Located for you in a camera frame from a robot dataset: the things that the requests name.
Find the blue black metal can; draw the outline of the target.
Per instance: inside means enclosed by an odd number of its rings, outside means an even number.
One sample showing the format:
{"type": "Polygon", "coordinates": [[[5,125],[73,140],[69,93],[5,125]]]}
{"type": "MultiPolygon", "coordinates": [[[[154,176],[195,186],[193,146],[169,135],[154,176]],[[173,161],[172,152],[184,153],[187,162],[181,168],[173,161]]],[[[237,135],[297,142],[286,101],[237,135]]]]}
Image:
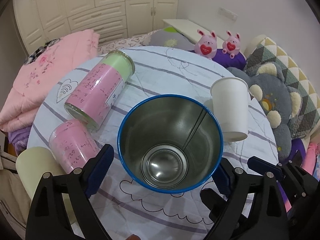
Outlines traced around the blue black metal can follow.
{"type": "Polygon", "coordinates": [[[220,125],[204,104],[182,95],[150,97],[133,107],[118,135],[119,159],[139,185],[178,194],[204,184],[223,154],[220,125]]]}

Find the pale green cup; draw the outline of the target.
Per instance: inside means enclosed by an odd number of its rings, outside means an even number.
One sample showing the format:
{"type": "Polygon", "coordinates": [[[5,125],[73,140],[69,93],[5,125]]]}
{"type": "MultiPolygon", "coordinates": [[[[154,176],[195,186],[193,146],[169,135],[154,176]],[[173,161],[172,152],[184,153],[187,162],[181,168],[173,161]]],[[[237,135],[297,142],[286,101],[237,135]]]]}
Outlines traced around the pale green cup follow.
{"type": "Polygon", "coordinates": [[[51,151],[40,146],[23,151],[17,157],[16,170],[31,200],[44,173],[50,172],[53,176],[66,174],[51,151]]]}

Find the white paper cup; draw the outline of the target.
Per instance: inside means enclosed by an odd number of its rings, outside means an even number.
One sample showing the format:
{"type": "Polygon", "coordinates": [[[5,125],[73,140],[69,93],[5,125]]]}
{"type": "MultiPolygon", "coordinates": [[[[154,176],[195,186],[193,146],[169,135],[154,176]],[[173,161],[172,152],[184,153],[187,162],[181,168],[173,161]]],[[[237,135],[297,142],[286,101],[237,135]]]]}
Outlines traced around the white paper cup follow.
{"type": "Polygon", "coordinates": [[[213,113],[217,118],[223,140],[236,142],[248,136],[248,85],[238,77],[223,77],[210,89],[213,113]]]}

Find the grey plush toy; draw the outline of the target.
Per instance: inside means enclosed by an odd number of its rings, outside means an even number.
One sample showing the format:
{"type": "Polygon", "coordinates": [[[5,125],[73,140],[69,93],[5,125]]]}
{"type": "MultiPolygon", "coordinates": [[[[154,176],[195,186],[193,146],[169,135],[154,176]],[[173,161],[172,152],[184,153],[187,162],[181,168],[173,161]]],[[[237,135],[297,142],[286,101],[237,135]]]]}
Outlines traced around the grey plush toy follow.
{"type": "Polygon", "coordinates": [[[299,91],[285,85],[281,67],[275,62],[258,65],[251,74],[235,67],[228,70],[247,83],[251,96],[259,102],[272,128],[278,159],[285,162],[292,147],[289,124],[302,108],[299,91]]]}

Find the small pink canister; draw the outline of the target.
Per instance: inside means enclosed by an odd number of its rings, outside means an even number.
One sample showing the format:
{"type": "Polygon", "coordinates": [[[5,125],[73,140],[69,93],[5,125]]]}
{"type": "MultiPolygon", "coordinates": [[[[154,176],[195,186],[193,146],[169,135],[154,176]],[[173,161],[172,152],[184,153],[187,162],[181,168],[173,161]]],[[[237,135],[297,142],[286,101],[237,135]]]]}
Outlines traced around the small pink canister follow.
{"type": "Polygon", "coordinates": [[[57,126],[49,137],[49,148],[66,173],[84,167],[99,153],[97,143],[78,119],[57,126]]]}

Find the white striped table cloth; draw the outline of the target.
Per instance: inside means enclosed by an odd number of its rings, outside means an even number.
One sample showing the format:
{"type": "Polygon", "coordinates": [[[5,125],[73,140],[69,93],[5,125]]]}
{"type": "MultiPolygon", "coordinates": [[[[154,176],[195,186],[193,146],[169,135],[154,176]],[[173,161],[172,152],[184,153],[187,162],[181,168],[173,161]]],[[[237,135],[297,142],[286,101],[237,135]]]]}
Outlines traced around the white striped table cloth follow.
{"type": "MultiPolygon", "coordinates": [[[[231,75],[221,65],[184,50],[135,47],[125,52],[134,61],[135,73],[101,128],[92,134],[99,146],[116,146],[119,126],[137,103],[159,94],[180,94],[211,107],[211,85],[231,75]]],[[[53,87],[37,112],[29,147],[49,146],[52,131],[70,119],[64,109],[67,97],[99,61],[99,57],[86,61],[53,87]]],[[[233,166],[244,170],[254,155],[269,163],[278,162],[271,126],[257,100],[249,102],[247,139],[225,143],[223,155],[233,166]]],[[[212,227],[209,210],[200,200],[200,189],[176,195],[150,191],[132,180],[118,158],[90,201],[113,239],[132,234],[141,239],[203,239],[212,227]]]]}

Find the folded pink quilt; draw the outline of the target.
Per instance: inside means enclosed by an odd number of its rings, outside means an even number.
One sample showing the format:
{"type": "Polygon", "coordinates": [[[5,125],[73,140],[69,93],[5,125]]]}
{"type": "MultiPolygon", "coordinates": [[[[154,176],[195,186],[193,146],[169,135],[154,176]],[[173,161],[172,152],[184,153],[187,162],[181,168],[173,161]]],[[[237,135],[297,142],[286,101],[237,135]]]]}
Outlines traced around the folded pink quilt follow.
{"type": "Polygon", "coordinates": [[[54,40],[20,68],[1,110],[1,130],[32,125],[49,91],[73,69],[98,54],[100,35],[92,29],[54,40]]]}

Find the triangle patterned pillow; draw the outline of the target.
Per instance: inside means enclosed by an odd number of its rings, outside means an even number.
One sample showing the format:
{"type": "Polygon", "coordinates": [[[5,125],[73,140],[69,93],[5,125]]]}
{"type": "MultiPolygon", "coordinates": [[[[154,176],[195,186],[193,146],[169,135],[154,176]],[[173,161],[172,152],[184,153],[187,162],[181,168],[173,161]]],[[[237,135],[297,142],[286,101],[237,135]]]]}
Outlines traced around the triangle patterned pillow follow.
{"type": "Polygon", "coordinates": [[[302,97],[299,116],[293,118],[290,129],[293,138],[314,138],[319,135],[319,96],[298,64],[265,35],[255,37],[244,52],[247,58],[245,70],[252,70],[257,64],[277,63],[282,68],[285,84],[296,88],[302,97]]]}

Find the tall pink green canister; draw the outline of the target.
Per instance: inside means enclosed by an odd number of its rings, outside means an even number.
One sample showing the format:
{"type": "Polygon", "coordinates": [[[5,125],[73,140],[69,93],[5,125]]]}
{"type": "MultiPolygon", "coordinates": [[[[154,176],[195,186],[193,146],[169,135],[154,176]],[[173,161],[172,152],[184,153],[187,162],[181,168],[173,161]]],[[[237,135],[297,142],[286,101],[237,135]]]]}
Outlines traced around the tall pink green canister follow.
{"type": "Polygon", "coordinates": [[[89,129],[98,130],[134,72],[129,55],[120,50],[109,52],[70,94],[65,110],[89,129]]]}

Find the right pink bunny plush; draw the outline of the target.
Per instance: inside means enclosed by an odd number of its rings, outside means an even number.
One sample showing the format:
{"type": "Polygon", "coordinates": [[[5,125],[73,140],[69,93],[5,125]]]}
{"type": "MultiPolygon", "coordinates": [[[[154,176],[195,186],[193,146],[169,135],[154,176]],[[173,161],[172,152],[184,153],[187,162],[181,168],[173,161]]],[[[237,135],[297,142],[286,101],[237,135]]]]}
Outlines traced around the right pink bunny plush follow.
{"type": "Polygon", "coordinates": [[[222,53],[228,54],[231,59],[234,59],[240,52],[241,38],[240,34],[232,35],[230,31],[226,31],[228,38],[222,44],[222,53]]]}

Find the pink bunny plush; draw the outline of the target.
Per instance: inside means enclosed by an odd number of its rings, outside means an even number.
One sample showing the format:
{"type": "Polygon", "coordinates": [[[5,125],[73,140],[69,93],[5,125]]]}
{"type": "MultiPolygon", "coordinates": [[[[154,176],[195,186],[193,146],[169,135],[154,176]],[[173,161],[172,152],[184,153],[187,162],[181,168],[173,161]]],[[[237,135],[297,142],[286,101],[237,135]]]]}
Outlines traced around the pink bunny plush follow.
{"type": "Polygon", "coordinates": [[[194,51],[198,55],[213,59],[217,52],[217,35],[214,31],[205,34],[202,30],[197,29],[201,35],[200,40],[195,44],[194,51]]]}
{"type": "Polygon", "coordinates": [[[230,31],[226,31],[228,38],[222,44],[222,53],[228,54],[231,59],[234,59],[240,52],[241,38],[240,34],[232,35],[230,31]]]}

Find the left pink bunny plush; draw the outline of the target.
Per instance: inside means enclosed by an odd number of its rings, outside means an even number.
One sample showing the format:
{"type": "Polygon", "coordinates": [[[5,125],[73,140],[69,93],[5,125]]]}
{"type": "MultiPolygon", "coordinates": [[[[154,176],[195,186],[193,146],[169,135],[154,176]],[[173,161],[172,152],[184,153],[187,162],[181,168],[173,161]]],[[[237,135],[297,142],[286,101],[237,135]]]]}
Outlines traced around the left pink bunny plush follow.
{"type": "Polygon", "coordinates": [[[213,59],[217,52],[217,35],[214,31],[205,34],[202,30],[197,29],[201,35],[200,40],[195,44],[194,51],[198,55],[213,59]]]}

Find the grey flower cushion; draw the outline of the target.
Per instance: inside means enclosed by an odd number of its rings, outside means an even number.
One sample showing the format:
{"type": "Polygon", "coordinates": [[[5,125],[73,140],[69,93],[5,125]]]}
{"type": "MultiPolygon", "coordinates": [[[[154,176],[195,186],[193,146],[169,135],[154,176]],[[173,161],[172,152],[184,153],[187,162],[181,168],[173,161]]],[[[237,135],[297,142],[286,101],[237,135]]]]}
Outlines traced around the grey flower cushion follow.
{"type": "Polygon", "coordinates": [[[143,40],[142,45],[177,48],[186,51],[194,50],[195,46],[195,44],[173,27],[166,27],[149,34],[143,40]]]}

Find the floral bed sheet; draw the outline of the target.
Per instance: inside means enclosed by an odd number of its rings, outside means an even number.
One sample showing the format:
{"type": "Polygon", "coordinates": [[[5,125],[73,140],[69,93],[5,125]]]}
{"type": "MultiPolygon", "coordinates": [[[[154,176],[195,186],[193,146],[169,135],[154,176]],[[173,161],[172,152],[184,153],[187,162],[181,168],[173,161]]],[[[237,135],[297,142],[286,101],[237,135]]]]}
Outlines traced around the floral bed sheet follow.
{"type": "Polygon", "coordinates": [[[151,31],[147,34],[136,35],[131,38],[113,41],[113,42],[108,43],[106,45],[99,46],[98,47],[98,56],[107,54],[108,52],[113,51],[113,50],[121,50],[121,49],[132,48],[132,47],[147,46],[148,42],[151,39],[151,35],[153,35],[157,31],[159,31],[159,30],[154,30],[154,31],[151,31]]]}

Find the cream wardrobe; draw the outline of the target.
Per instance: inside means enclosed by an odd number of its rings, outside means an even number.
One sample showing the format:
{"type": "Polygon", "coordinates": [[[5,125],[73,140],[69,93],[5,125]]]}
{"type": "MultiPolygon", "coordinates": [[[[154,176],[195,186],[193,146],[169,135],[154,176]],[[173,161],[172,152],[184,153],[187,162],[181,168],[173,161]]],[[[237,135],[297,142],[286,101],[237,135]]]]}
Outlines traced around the cream wardrobe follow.
{"type": "Polygon", "coordinates": [[[105,45],[164,27],[178,0],[13,0],[27,52],[70,33],[93,29],[105,45]]]}

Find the white wall socket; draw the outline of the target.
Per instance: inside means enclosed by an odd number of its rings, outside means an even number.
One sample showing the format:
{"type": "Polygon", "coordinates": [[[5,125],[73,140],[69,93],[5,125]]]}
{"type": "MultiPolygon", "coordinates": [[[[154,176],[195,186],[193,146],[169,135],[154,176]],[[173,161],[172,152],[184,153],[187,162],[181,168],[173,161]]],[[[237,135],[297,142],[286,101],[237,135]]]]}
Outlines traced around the white wall socket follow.
{"type": "Polygon", "coordinates": [[[233,13],[230,10],[222,8],[222,7],[219,7],[218,14],[220,14],[221,16],[224,16],[225,18],[227,18],[233,22],[235,22],[238,18],[237,14],[233,13]]]}

